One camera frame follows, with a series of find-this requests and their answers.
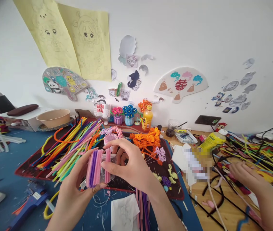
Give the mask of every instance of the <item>blue glue gun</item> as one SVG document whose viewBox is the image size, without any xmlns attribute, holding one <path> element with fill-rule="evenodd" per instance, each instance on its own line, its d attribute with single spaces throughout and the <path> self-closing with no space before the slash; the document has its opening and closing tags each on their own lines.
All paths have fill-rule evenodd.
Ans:
<svg viewBox="0 0 273 231">
<path fill-rule="evenodd" d="M 27 201 L 13 214 L 15 219 L 11 222 L 6 231 L 17 231 L 33 210 L 41 204 L 44 204 L 49 195 L 47 190 L 37 181 L 31 181 L 27 187 Z"/>
</svg>

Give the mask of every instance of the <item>electrical outlet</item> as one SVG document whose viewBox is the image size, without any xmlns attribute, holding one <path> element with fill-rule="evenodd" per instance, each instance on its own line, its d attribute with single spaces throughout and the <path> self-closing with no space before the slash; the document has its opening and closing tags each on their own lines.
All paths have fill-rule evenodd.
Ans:
<svg viewBox="0 0 273 231">
<path fill-rule="evenodd" d="M 195 121 L 196 124 L 204 124 L 204 125 L 216 125 L 221 117 L 215 117 L 215 116 L 206 116 L 206 115 L 200 115 L 197 120 Z"/>
</svg>

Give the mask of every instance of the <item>plastic bottle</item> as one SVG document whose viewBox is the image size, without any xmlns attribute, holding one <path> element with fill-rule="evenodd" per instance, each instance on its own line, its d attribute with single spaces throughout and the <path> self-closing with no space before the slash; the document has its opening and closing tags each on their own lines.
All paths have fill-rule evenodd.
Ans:
<svg viewBox="0 0 273 231">
<path fill-rule="evenodd" d="M 148 105 L 147 109 L 143 113 L 142 130 L 144 132 L 149 132 L 149 130 L 150 130 L 150 124 L 152 122 L 152 118 L 153 118 L 152 106 Z"/>
<path fill-rule="evenodd" d="M 200 146 L 198 146 L 199 149 L 209 150 L 217 145 L 221 145 L 226 141 L 226 135 L 227 131 L 224 129 L 220 129 L 218 132 L 212 132 L 208 136 L 208 138 L 205 140 L 204 143 L 202 143 Z"/>
</svg>

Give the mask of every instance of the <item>orange juice bottle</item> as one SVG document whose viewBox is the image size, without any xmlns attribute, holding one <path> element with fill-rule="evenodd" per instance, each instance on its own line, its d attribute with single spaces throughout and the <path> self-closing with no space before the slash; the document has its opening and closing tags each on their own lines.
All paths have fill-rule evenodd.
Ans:
<svg viewBox="0 0 273 231">
<path fill-rule="evenodd" d="M 142 130 L 144 132 L 149 132 L 152 118 L 153 118 L 152 106 L 148 105 L 147 109 L 144 111 L 144 114 L 143 114 Z"/>
</svg>

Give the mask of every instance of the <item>white wall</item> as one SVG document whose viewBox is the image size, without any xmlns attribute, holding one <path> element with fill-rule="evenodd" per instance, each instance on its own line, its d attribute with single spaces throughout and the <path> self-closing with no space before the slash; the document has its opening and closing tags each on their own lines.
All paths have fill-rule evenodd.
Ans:
<svg viewBox="0 0 273 231">
<path fill-rule="evenodd" d="M 150 74 L 142 77 L 137 92 L 130 100 L 138 103 L 143 97 L 153 98 L 157 80 L 169 70 L 191 66 L 208 80 L 205 91 L 184 97 L 180 104 L 171 98 L 154 105 L 154 124 L 166 125 L 170 118 L 188 121 L 195 130 L 211 128 L 194 124 L 199 115 L 222 117 L 228 130 L 259 132 L 273 127 L 273 0 L 60 0 L 60 3 L 91 10 L 109 12 L 112 68 L 117 79 L 127 84 L 131 70 L 118 61 L 121 39 L 130 34 L 137 38 L 137 55 L 152 54 L 146 62 Z M 222 86 L 240 80 L 248 71 L 242 63 L 254 58 L 248 71 L 256 71 L 250 83 L 255 91 L 248 95 L 251 105 L 236 114 L 222 113 L 211 97 Z M 46 65 L 12 0 L 0 0 L 0 91 L 16 106 L 37 103 L 52 108 L 92 109 L 85 93 L 78 101 L 45 91 L 42 73 Z M 108 95 L 118 82 L 89 81 L 109 103 L 124 106 Z M 233 91 L 239 95 L 241 90 Z"/>
</svg>

